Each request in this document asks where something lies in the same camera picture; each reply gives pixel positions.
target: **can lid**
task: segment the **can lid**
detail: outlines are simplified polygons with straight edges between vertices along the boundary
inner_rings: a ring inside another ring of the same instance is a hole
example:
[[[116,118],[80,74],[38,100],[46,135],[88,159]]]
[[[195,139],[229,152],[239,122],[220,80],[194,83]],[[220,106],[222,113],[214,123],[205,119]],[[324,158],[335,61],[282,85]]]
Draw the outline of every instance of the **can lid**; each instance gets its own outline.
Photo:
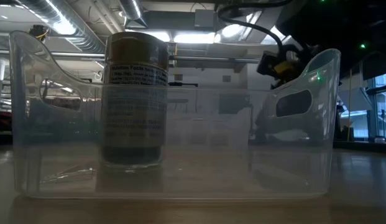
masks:
[[[107,39],[106,62],[147,63],[168,70],[168,45],[149,34],[119,32]]]

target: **ceiling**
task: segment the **ceiling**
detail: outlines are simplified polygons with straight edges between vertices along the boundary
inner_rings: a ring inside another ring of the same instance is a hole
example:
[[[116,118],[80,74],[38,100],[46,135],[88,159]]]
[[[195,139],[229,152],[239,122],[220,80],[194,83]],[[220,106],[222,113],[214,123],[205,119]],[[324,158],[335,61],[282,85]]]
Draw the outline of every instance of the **ceiling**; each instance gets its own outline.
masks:
[[[113,17],[117,19],[122,26],[124,18],[119,15],[121,12],[118,0],[102,0],[106,7],[112,12]],[[67,0],[67,3],[73,10],[83,19],[90,29],[103,42],[111,35],[110,30],[104,25],[99,18],[98,13],[90,7],[90,1],[87,0]],[[207,0],[200,3],[193,3],[186,0],[167,2],[163,1],[142,1],[145,11],[167,11],[167,12],[194,12],[196,9],[214,10],[219,4],[225,4],[227,1]],[[271,29],[281,9],[266,9],[263,10],[256,24]],[[8,33],[13,30],[28,31],[32,25],[42,24],[46,26],[36,15],[22,7],[0,7],[0,49],[8,49],[9,44],[7,37],[3,33]],[[252,44],[260,44],[265,39],[265,34],[253,30],[248,35],[246,41],[231,42],[228,44],[177,44],[178,55],[189,56],[206,56],[206,57],[234,57],[234,58],[260,58],[265,47]],[[51,37],[51,34],[45,40],[45,45],[52,52],[81,52],[80,49],[69,43],[65,39]],[[86,70],[100,71],[102,70],[96,62],[79,62],[72,60],[61,60],[59,64],[68,71]],[[192,62],[178,61],[178,67],[201,67],[201,68],[236,68],[241,65],[236,63],[215,63],[215,62]]]

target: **pipe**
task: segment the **pipe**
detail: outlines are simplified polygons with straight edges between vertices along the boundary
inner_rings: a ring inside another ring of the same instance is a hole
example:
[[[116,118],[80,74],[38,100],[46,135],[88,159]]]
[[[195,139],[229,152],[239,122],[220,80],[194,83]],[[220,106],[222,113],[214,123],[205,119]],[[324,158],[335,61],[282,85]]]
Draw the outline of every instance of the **pipe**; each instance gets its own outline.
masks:
[[[104,25],[107,27],[107,29],[110,30],[110,32],[112,34],[115,34],[116,31],[113,29],[113,27],[110,25],[110,23],[107,21],[107,19],[105,18],[105,16],[103,15],[103,13],[101,13],[100,9],[98,8],[98,6],[94,3],[93,0],[90,0],[90,5],[91,7],[96,10],[96,12],[98,13],[98,16],[99,18],[101,19],[101,21],[104,23]]]
[[[143,19],[143,6],[139,0],[118,0],[124,15],[138,24],[148,27]]]
[[[98,3],[99,8],[101,8],[104,11],[104,13],[106,14],[106,16],[110,19],[111,23],[116,28],[116,30],[118,32],[124,32],[125,29],[123,29],[118,24],[118,20],[116,18],[114,18],[113,14],[110,12],[110,10],[108,10],[107,6],[103,3],[103,1],[102,0],[96,0],[96,2]]]
[[[0,55],[8,55],[8,50],[0,50]],[[95,61],[104,61],[104,54],[51,52],[54,57],[89,58]],[[227,57],[200,57],[169,55],[169,60],[204,61],[204,62],[229,62],[229,63],[258,63],[259,58],[227,58]]]
[[[82,52],[104,52],[105,45],[65,0],[16,0],[60,35],[83,39],[67,39]]]
[[[0,37],[8,37],[9,36],[9,32],[0,32]],[[70,39],[84,39],[85,37],[83,36],[75,36],[75,35],[53,35],[53,34],[47,34],[46,35],[47,37],[50,37],[50,38],[59,38],[59,39],[66,39],[66,38],[70,38]]]

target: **window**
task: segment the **window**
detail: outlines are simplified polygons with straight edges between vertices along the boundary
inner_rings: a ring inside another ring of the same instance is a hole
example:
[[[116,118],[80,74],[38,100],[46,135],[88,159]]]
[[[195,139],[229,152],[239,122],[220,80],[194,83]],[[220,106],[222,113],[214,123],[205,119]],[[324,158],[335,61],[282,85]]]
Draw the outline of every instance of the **window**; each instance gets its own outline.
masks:
[[[345,108],[345,112],[341,114],[341,126],[347,126],[349,122],[349,111]],[[367,138],[368,135],[368,120],[367,111],[351,111],[350,112],[350,127],[353,128],[355,138]]]
[[[382,86],[386,86],[386,74],[375,77],[375,87],[378,88]]]
[[[386,137],[386,91],[376,94],[378,135]]]

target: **black cable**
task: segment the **black cable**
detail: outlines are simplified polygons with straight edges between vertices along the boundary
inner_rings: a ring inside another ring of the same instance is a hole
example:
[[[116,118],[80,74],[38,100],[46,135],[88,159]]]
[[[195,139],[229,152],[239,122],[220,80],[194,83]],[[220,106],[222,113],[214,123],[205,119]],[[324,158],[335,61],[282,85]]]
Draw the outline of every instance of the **black cable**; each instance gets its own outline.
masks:
[[[196,4],[200,4],[202,7],[204,7],[204,9],[206,9],[206,7],[205,7],[202,3],[194,2],[194,4],[193,4],[193,5],[191,6],[191,8],[190,8],[190,12],[193,10],[193,7],[194,7]]]
[[[283,45],[282,45],[282,41],[280,40],[280,38],[278,38],[277,35],[275,35],[273,32],[271,32],[270,30],[264,28],[264,27],[261,27],[261,26],[258,26],[258,25],[254,25],[254,24],[250,24],[248,22],[242,22],[242,21],[238,21],[238,20],[235,20],[235,19],[230,19],[230,18],[227,18],[224,16],[224,14],[226,12],[229,12],[231,10],[238,10],[238,9],[244,9],[244,8],[259,8],[259,9],[263,9],[263,8],[270,8],[270,7],[280,7],[280,6],[284,6],[290,2],[292,2],[293,0],[284,0],[284,1],[279,1],[279,2],[267,2],[267,3],[257,3],[257,2],[252,2],[252,3],[241,3],[241,4],[237,4],[237,5],[233,5],[233,6],[226,6],[222,9],[220,9],[218,11],[218,17],[223,20],[224,22],[229,22],[231,24],[238,24],[240,26],[246,26],[246,27],[250,27],[252,29],[255,29],[255,30],[259,30],[269,36],[271,36],[271,38],[273,38],[276,43],[277,43],[277,46],[278,46],[278,57],[285,60],[286,59],[286,51],[284,50],[283,48]]]

